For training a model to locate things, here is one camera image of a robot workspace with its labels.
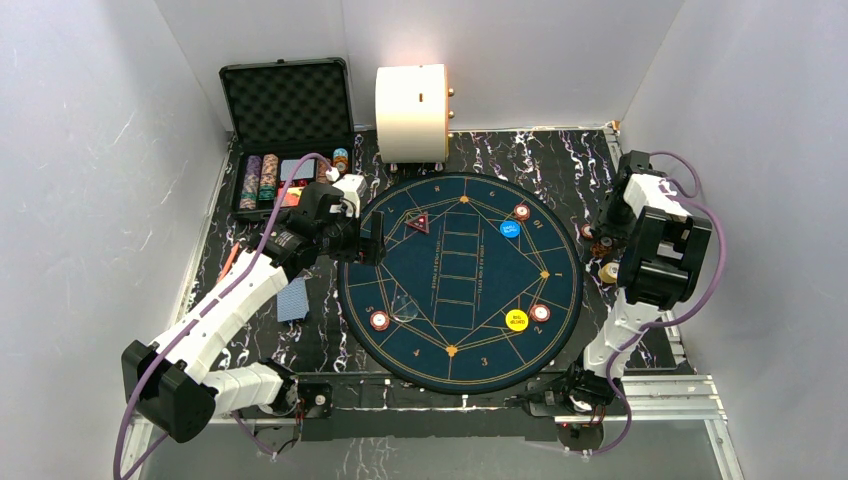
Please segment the red poker chip stack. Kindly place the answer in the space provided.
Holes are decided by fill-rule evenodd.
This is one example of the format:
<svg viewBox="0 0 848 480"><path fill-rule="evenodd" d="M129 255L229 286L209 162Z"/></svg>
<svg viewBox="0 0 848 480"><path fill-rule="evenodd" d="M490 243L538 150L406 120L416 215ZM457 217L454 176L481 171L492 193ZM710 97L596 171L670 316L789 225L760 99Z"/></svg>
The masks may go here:
<svg viewBox="0 0 848 480"><path fill-rule="evenodd" d="M592 233L591 226L589 224L584 224L580 228L580 234L584 239L593 240L594 235Z"/></svg>

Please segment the brown poker chip stack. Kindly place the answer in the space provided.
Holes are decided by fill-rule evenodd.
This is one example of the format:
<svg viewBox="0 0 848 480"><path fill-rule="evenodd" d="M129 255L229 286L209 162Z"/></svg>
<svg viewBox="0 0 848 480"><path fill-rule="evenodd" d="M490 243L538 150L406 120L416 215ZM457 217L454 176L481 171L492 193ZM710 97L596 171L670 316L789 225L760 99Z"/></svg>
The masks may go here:
<svg viewBox="0 0 848 480"><path fill-rule="evenodd" d="M594 243L594 244L590 247L590 253L591 253L591 255L592 255L594 258L598 258L598 259L605 258L605 257L606 257L606 256L608 256L608 255L609 255L609 254L610 254L613 250L614 250L614 247L613 247L613 245L612 245L612 244L607 245L607 244L604 244L604 243L603 243L603 242L601 242L601 241L597 241L597 242L595 242L595 243Z"/></svg>

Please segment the clear dealer button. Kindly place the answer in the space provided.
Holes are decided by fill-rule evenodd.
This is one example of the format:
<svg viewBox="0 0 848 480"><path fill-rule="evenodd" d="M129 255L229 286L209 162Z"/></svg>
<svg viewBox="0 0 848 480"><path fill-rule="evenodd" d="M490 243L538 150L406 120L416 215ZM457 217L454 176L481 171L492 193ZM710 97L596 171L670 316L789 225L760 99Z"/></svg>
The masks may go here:
<svg viewBox="0 0 848 480"><path fill-rule="evenodd" d="M415 320L419 313L417 303L407 294L399 294L391 302L390 314L397 323L409 323Z"/></svg>

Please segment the red chips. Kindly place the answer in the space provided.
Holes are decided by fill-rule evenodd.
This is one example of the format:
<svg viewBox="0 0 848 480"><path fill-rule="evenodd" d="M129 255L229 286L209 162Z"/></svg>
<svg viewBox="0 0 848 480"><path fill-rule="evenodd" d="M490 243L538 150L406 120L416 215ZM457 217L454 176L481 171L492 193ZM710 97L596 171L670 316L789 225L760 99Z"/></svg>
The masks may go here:
<svg viewBox="0 0 848 480"><path fill-rule="evenodd" d="M526 204L518 204L513 209L513 216L517 221L527 221L532 214L531 208Z"/></svg>
<svg viewBox="0 0 848 480"><path fill-rule="evenodd" d="M545 304L534 304L528 311L529 317L537 323L545 323L551 318L551 310Z"/></svg>
<svg viewBox="0 0 848 480"><path fill-rule="evenodd" d="M373 312L369 319L371 328L378 332L386 330L390 325L390 321L390 316L382 310Z"/></svg>

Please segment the blue small blind button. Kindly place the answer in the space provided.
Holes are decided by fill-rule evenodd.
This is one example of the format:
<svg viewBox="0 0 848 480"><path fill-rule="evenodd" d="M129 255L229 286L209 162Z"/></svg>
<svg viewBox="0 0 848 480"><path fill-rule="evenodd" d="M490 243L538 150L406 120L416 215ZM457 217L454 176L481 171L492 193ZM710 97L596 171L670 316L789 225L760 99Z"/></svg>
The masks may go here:
<svg viewBox="0 0 848 480"><path fill-rule="evenodd" d="M514 220L505 220L499 225L500 234L508 239L517 238L521 234L521 224Z"/></svg>

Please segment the yellow big blind button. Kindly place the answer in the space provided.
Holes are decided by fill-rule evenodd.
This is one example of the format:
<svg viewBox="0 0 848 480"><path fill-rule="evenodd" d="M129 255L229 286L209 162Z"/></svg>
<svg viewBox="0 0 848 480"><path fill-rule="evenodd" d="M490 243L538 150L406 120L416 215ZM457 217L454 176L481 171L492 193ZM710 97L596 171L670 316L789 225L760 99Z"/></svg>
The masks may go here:
<svg viewBox="0 0 848 480"><path fill-rule="evenodd" d="M527 313L520 309L512 309L505 314L506 327L514 332L522 332L529 326Z"/></svg>

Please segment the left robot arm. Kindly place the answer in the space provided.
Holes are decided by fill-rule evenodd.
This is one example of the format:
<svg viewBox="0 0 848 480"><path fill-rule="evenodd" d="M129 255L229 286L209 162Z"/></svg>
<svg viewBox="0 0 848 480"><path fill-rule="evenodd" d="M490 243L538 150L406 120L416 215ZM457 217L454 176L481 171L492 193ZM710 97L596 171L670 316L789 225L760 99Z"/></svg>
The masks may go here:
<svg viewBox="0 0 848 480"><path fill-rule="evenodd" d="M265 232L183 319L149 343L132 342L121 356L128 407L178 443L195 438L212 418L246 408L290 415L299 402L292 370L272 360L228 370L214 364L259 308L319 257L382 262L383 217L361 227L365 187L355 174L306 186L299 203L273 213Z"/></svg>

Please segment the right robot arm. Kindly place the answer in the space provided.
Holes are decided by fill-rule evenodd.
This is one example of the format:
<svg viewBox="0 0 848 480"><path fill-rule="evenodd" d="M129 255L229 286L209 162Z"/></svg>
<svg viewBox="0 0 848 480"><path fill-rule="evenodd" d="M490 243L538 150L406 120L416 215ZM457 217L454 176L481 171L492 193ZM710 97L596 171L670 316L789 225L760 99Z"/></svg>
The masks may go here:
<svg viewBox="0 0 848 480"><path fill-rule="evenodd" d="M590 226L595 237L624 246L615 302L565 373L516 395L532 416L576 414L596 422L610 404L623 401L622 378L637 343L662 327L665 312L691 298L711 240L723 237L716 217L655 169L651 158L637 150L620 158L612 189Z"/></svg>

